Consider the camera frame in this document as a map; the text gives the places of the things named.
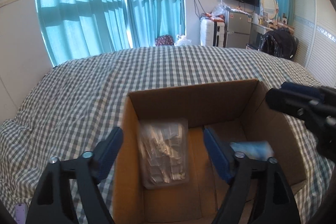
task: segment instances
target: open cardboard box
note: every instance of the open cardboard box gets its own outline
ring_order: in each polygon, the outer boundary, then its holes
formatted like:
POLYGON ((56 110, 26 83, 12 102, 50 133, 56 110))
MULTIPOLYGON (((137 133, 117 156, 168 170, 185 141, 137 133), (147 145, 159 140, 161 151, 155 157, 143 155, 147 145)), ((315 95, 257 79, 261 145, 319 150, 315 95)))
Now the open cardboard box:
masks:
MULTIPOLYGON (((203 144, 202 126, 225 141, 268 141, 296 193, 305 183, 301 154, 284 115, 270 110, 267 88, 256 79, 181 86, 130 93, 125 101, 124 143, 115 164, 113 217, 116 224, 210 224, 228 190, 203 144), (139 121, 188 120, 189 182, 147 190, 142 185, 137 134, 139 121)), ((240 223, 247 223, 252 183, 240 223)))

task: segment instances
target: oval mirror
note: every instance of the oval mirror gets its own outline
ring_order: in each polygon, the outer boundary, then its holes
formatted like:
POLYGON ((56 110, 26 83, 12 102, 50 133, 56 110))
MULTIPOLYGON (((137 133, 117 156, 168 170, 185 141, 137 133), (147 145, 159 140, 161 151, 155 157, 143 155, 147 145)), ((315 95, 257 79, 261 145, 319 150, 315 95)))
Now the oval mirror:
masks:
POLYGON ((276 0, 261 0, 262 10, 268 13, 268 18, 273 19, 278 12, 278 4, 276 0))

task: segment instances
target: white suitcase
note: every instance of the white suitcase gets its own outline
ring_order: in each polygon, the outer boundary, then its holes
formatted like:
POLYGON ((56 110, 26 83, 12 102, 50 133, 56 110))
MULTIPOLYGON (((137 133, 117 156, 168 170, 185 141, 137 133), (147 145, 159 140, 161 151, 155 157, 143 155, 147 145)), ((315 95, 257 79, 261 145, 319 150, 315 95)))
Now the white suitcase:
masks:
POLYGON ((200 32, 201 45, 224 47, 224 29, 224 22, 213 22, 210 19, 202 19, 200 32))

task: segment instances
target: metal bolt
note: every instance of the metal bolt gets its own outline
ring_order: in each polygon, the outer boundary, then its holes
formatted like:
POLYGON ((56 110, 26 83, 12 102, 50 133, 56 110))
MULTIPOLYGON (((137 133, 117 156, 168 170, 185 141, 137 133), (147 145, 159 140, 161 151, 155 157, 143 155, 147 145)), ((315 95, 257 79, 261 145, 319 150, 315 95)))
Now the metal bolt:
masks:
POLYGON ((310 103, 311 105, 313 105, 313 106, 316 106, 316 105, 319 104, 319 101, 317 101, 317 100, 311 100, 311 101, 309 101, 309 103, 310 103))
POLYGON ((242 159, 242 158, 245 157, 245 154, 244 154, 243 152, 238 151, 238 152, 235 152, 235 156, 236 156, 237 158, 242 159))
POLYGON ((304 114, 304 110, 303 110, 303 108, 300 108, 298 111, 297 111, 297 114, 299 115, 299 116, 302 116, 303 114, 304 114))
POLYGON ((336 125, 336 119, 335 118, 333 118, 333 117, 327 117, 327 119, 325 120, 326 122, 327 122, 327 124, 328 125, 330 125, 330 126, 334 126, 334 125, 336 125))
POLYGON ((57 157, 51 157, 50 159, 49 159, 49 162, 51 163, 51 164, 55 164, 56 162, 58 162, 59 161, 59 159, 57 158, 57 157))
POLYGON ((82 154, 82 157, 83 157, 83 158, 86 158, 86 159, 88 159, 88 158, 92 158, 92 157, 93 157, 93 153, 92 153, 91 151, 86 151, 86 152, 84 152, 84 153, 82 154))
POLYGON ((277 163, 278 163, 278 160, 277 160, 276 158, 273 158, 273 157, 270 157, 270 158, 268 159, 268 161, 269 161, 270 163, 272 163, 272 164, 277 164, 277 163))

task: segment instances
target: bed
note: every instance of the bed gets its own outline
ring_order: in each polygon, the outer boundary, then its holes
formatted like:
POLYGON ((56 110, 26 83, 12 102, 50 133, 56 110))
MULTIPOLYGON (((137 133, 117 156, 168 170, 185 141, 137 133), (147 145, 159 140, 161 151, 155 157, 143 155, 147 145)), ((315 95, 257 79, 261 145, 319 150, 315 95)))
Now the bed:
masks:
MULTIPOLYGON (((284 81, 319 85, 301 65, 258 51, 201 46, 122 50, 63 63, 48 72, 22 103, 17 116, 0 127, 0 200, 14 214, 29 203, 51 156, 78 157, 120 126, 129 91, 258 78, 269 88, 284 81)), ((288 117, 307 174, 296 194, 302 223, 317 211, 334 164, 317 154, 314 136, 288 117)), ((113 168, 99 185, 112 212, 113 168)), ((86 223, 71 183, 80 223, 86 223)))

